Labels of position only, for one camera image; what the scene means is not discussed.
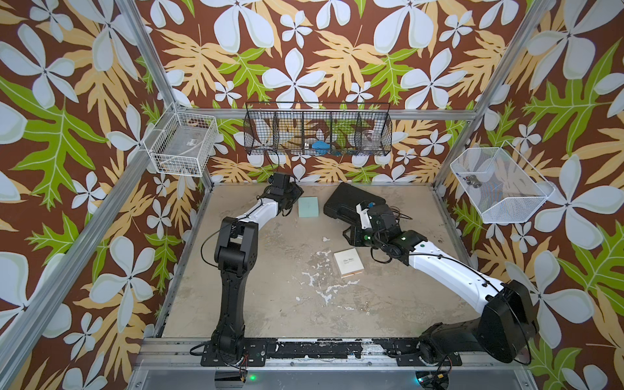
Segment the white drawer jewelry box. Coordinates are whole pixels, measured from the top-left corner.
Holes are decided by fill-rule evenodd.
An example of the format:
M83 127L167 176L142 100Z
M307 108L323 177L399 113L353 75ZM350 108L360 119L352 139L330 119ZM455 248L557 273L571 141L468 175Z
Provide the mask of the white drawer jewelry box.
M362 260L356 248L336 252L334 258L342 278L354 276L364 271Z

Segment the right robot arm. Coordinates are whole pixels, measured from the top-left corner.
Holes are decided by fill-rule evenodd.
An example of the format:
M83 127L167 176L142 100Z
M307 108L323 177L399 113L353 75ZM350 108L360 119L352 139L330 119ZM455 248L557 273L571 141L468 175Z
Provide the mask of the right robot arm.
M350 240L380 250L437 280L468 303L478 318L461 323L435 323L418 339L417 356L426 364L442 363L461 352L485 352L499 362L518 360L538 333L537 313L528 289L502 282L451 257L414 230L404 230L386 204L361 202L355 207Z

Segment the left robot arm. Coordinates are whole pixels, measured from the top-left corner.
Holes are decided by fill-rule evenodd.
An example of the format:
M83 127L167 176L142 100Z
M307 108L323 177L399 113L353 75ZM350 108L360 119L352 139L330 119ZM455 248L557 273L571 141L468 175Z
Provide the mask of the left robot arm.
M303 195L296 180L275 173L257 202L242 215L226 217L215 233L215 266L222 281L219 321L211 339L200 346L203 367L242 369L245 351L244 301L248 276L258 260L259 231L279 214L285 215Z

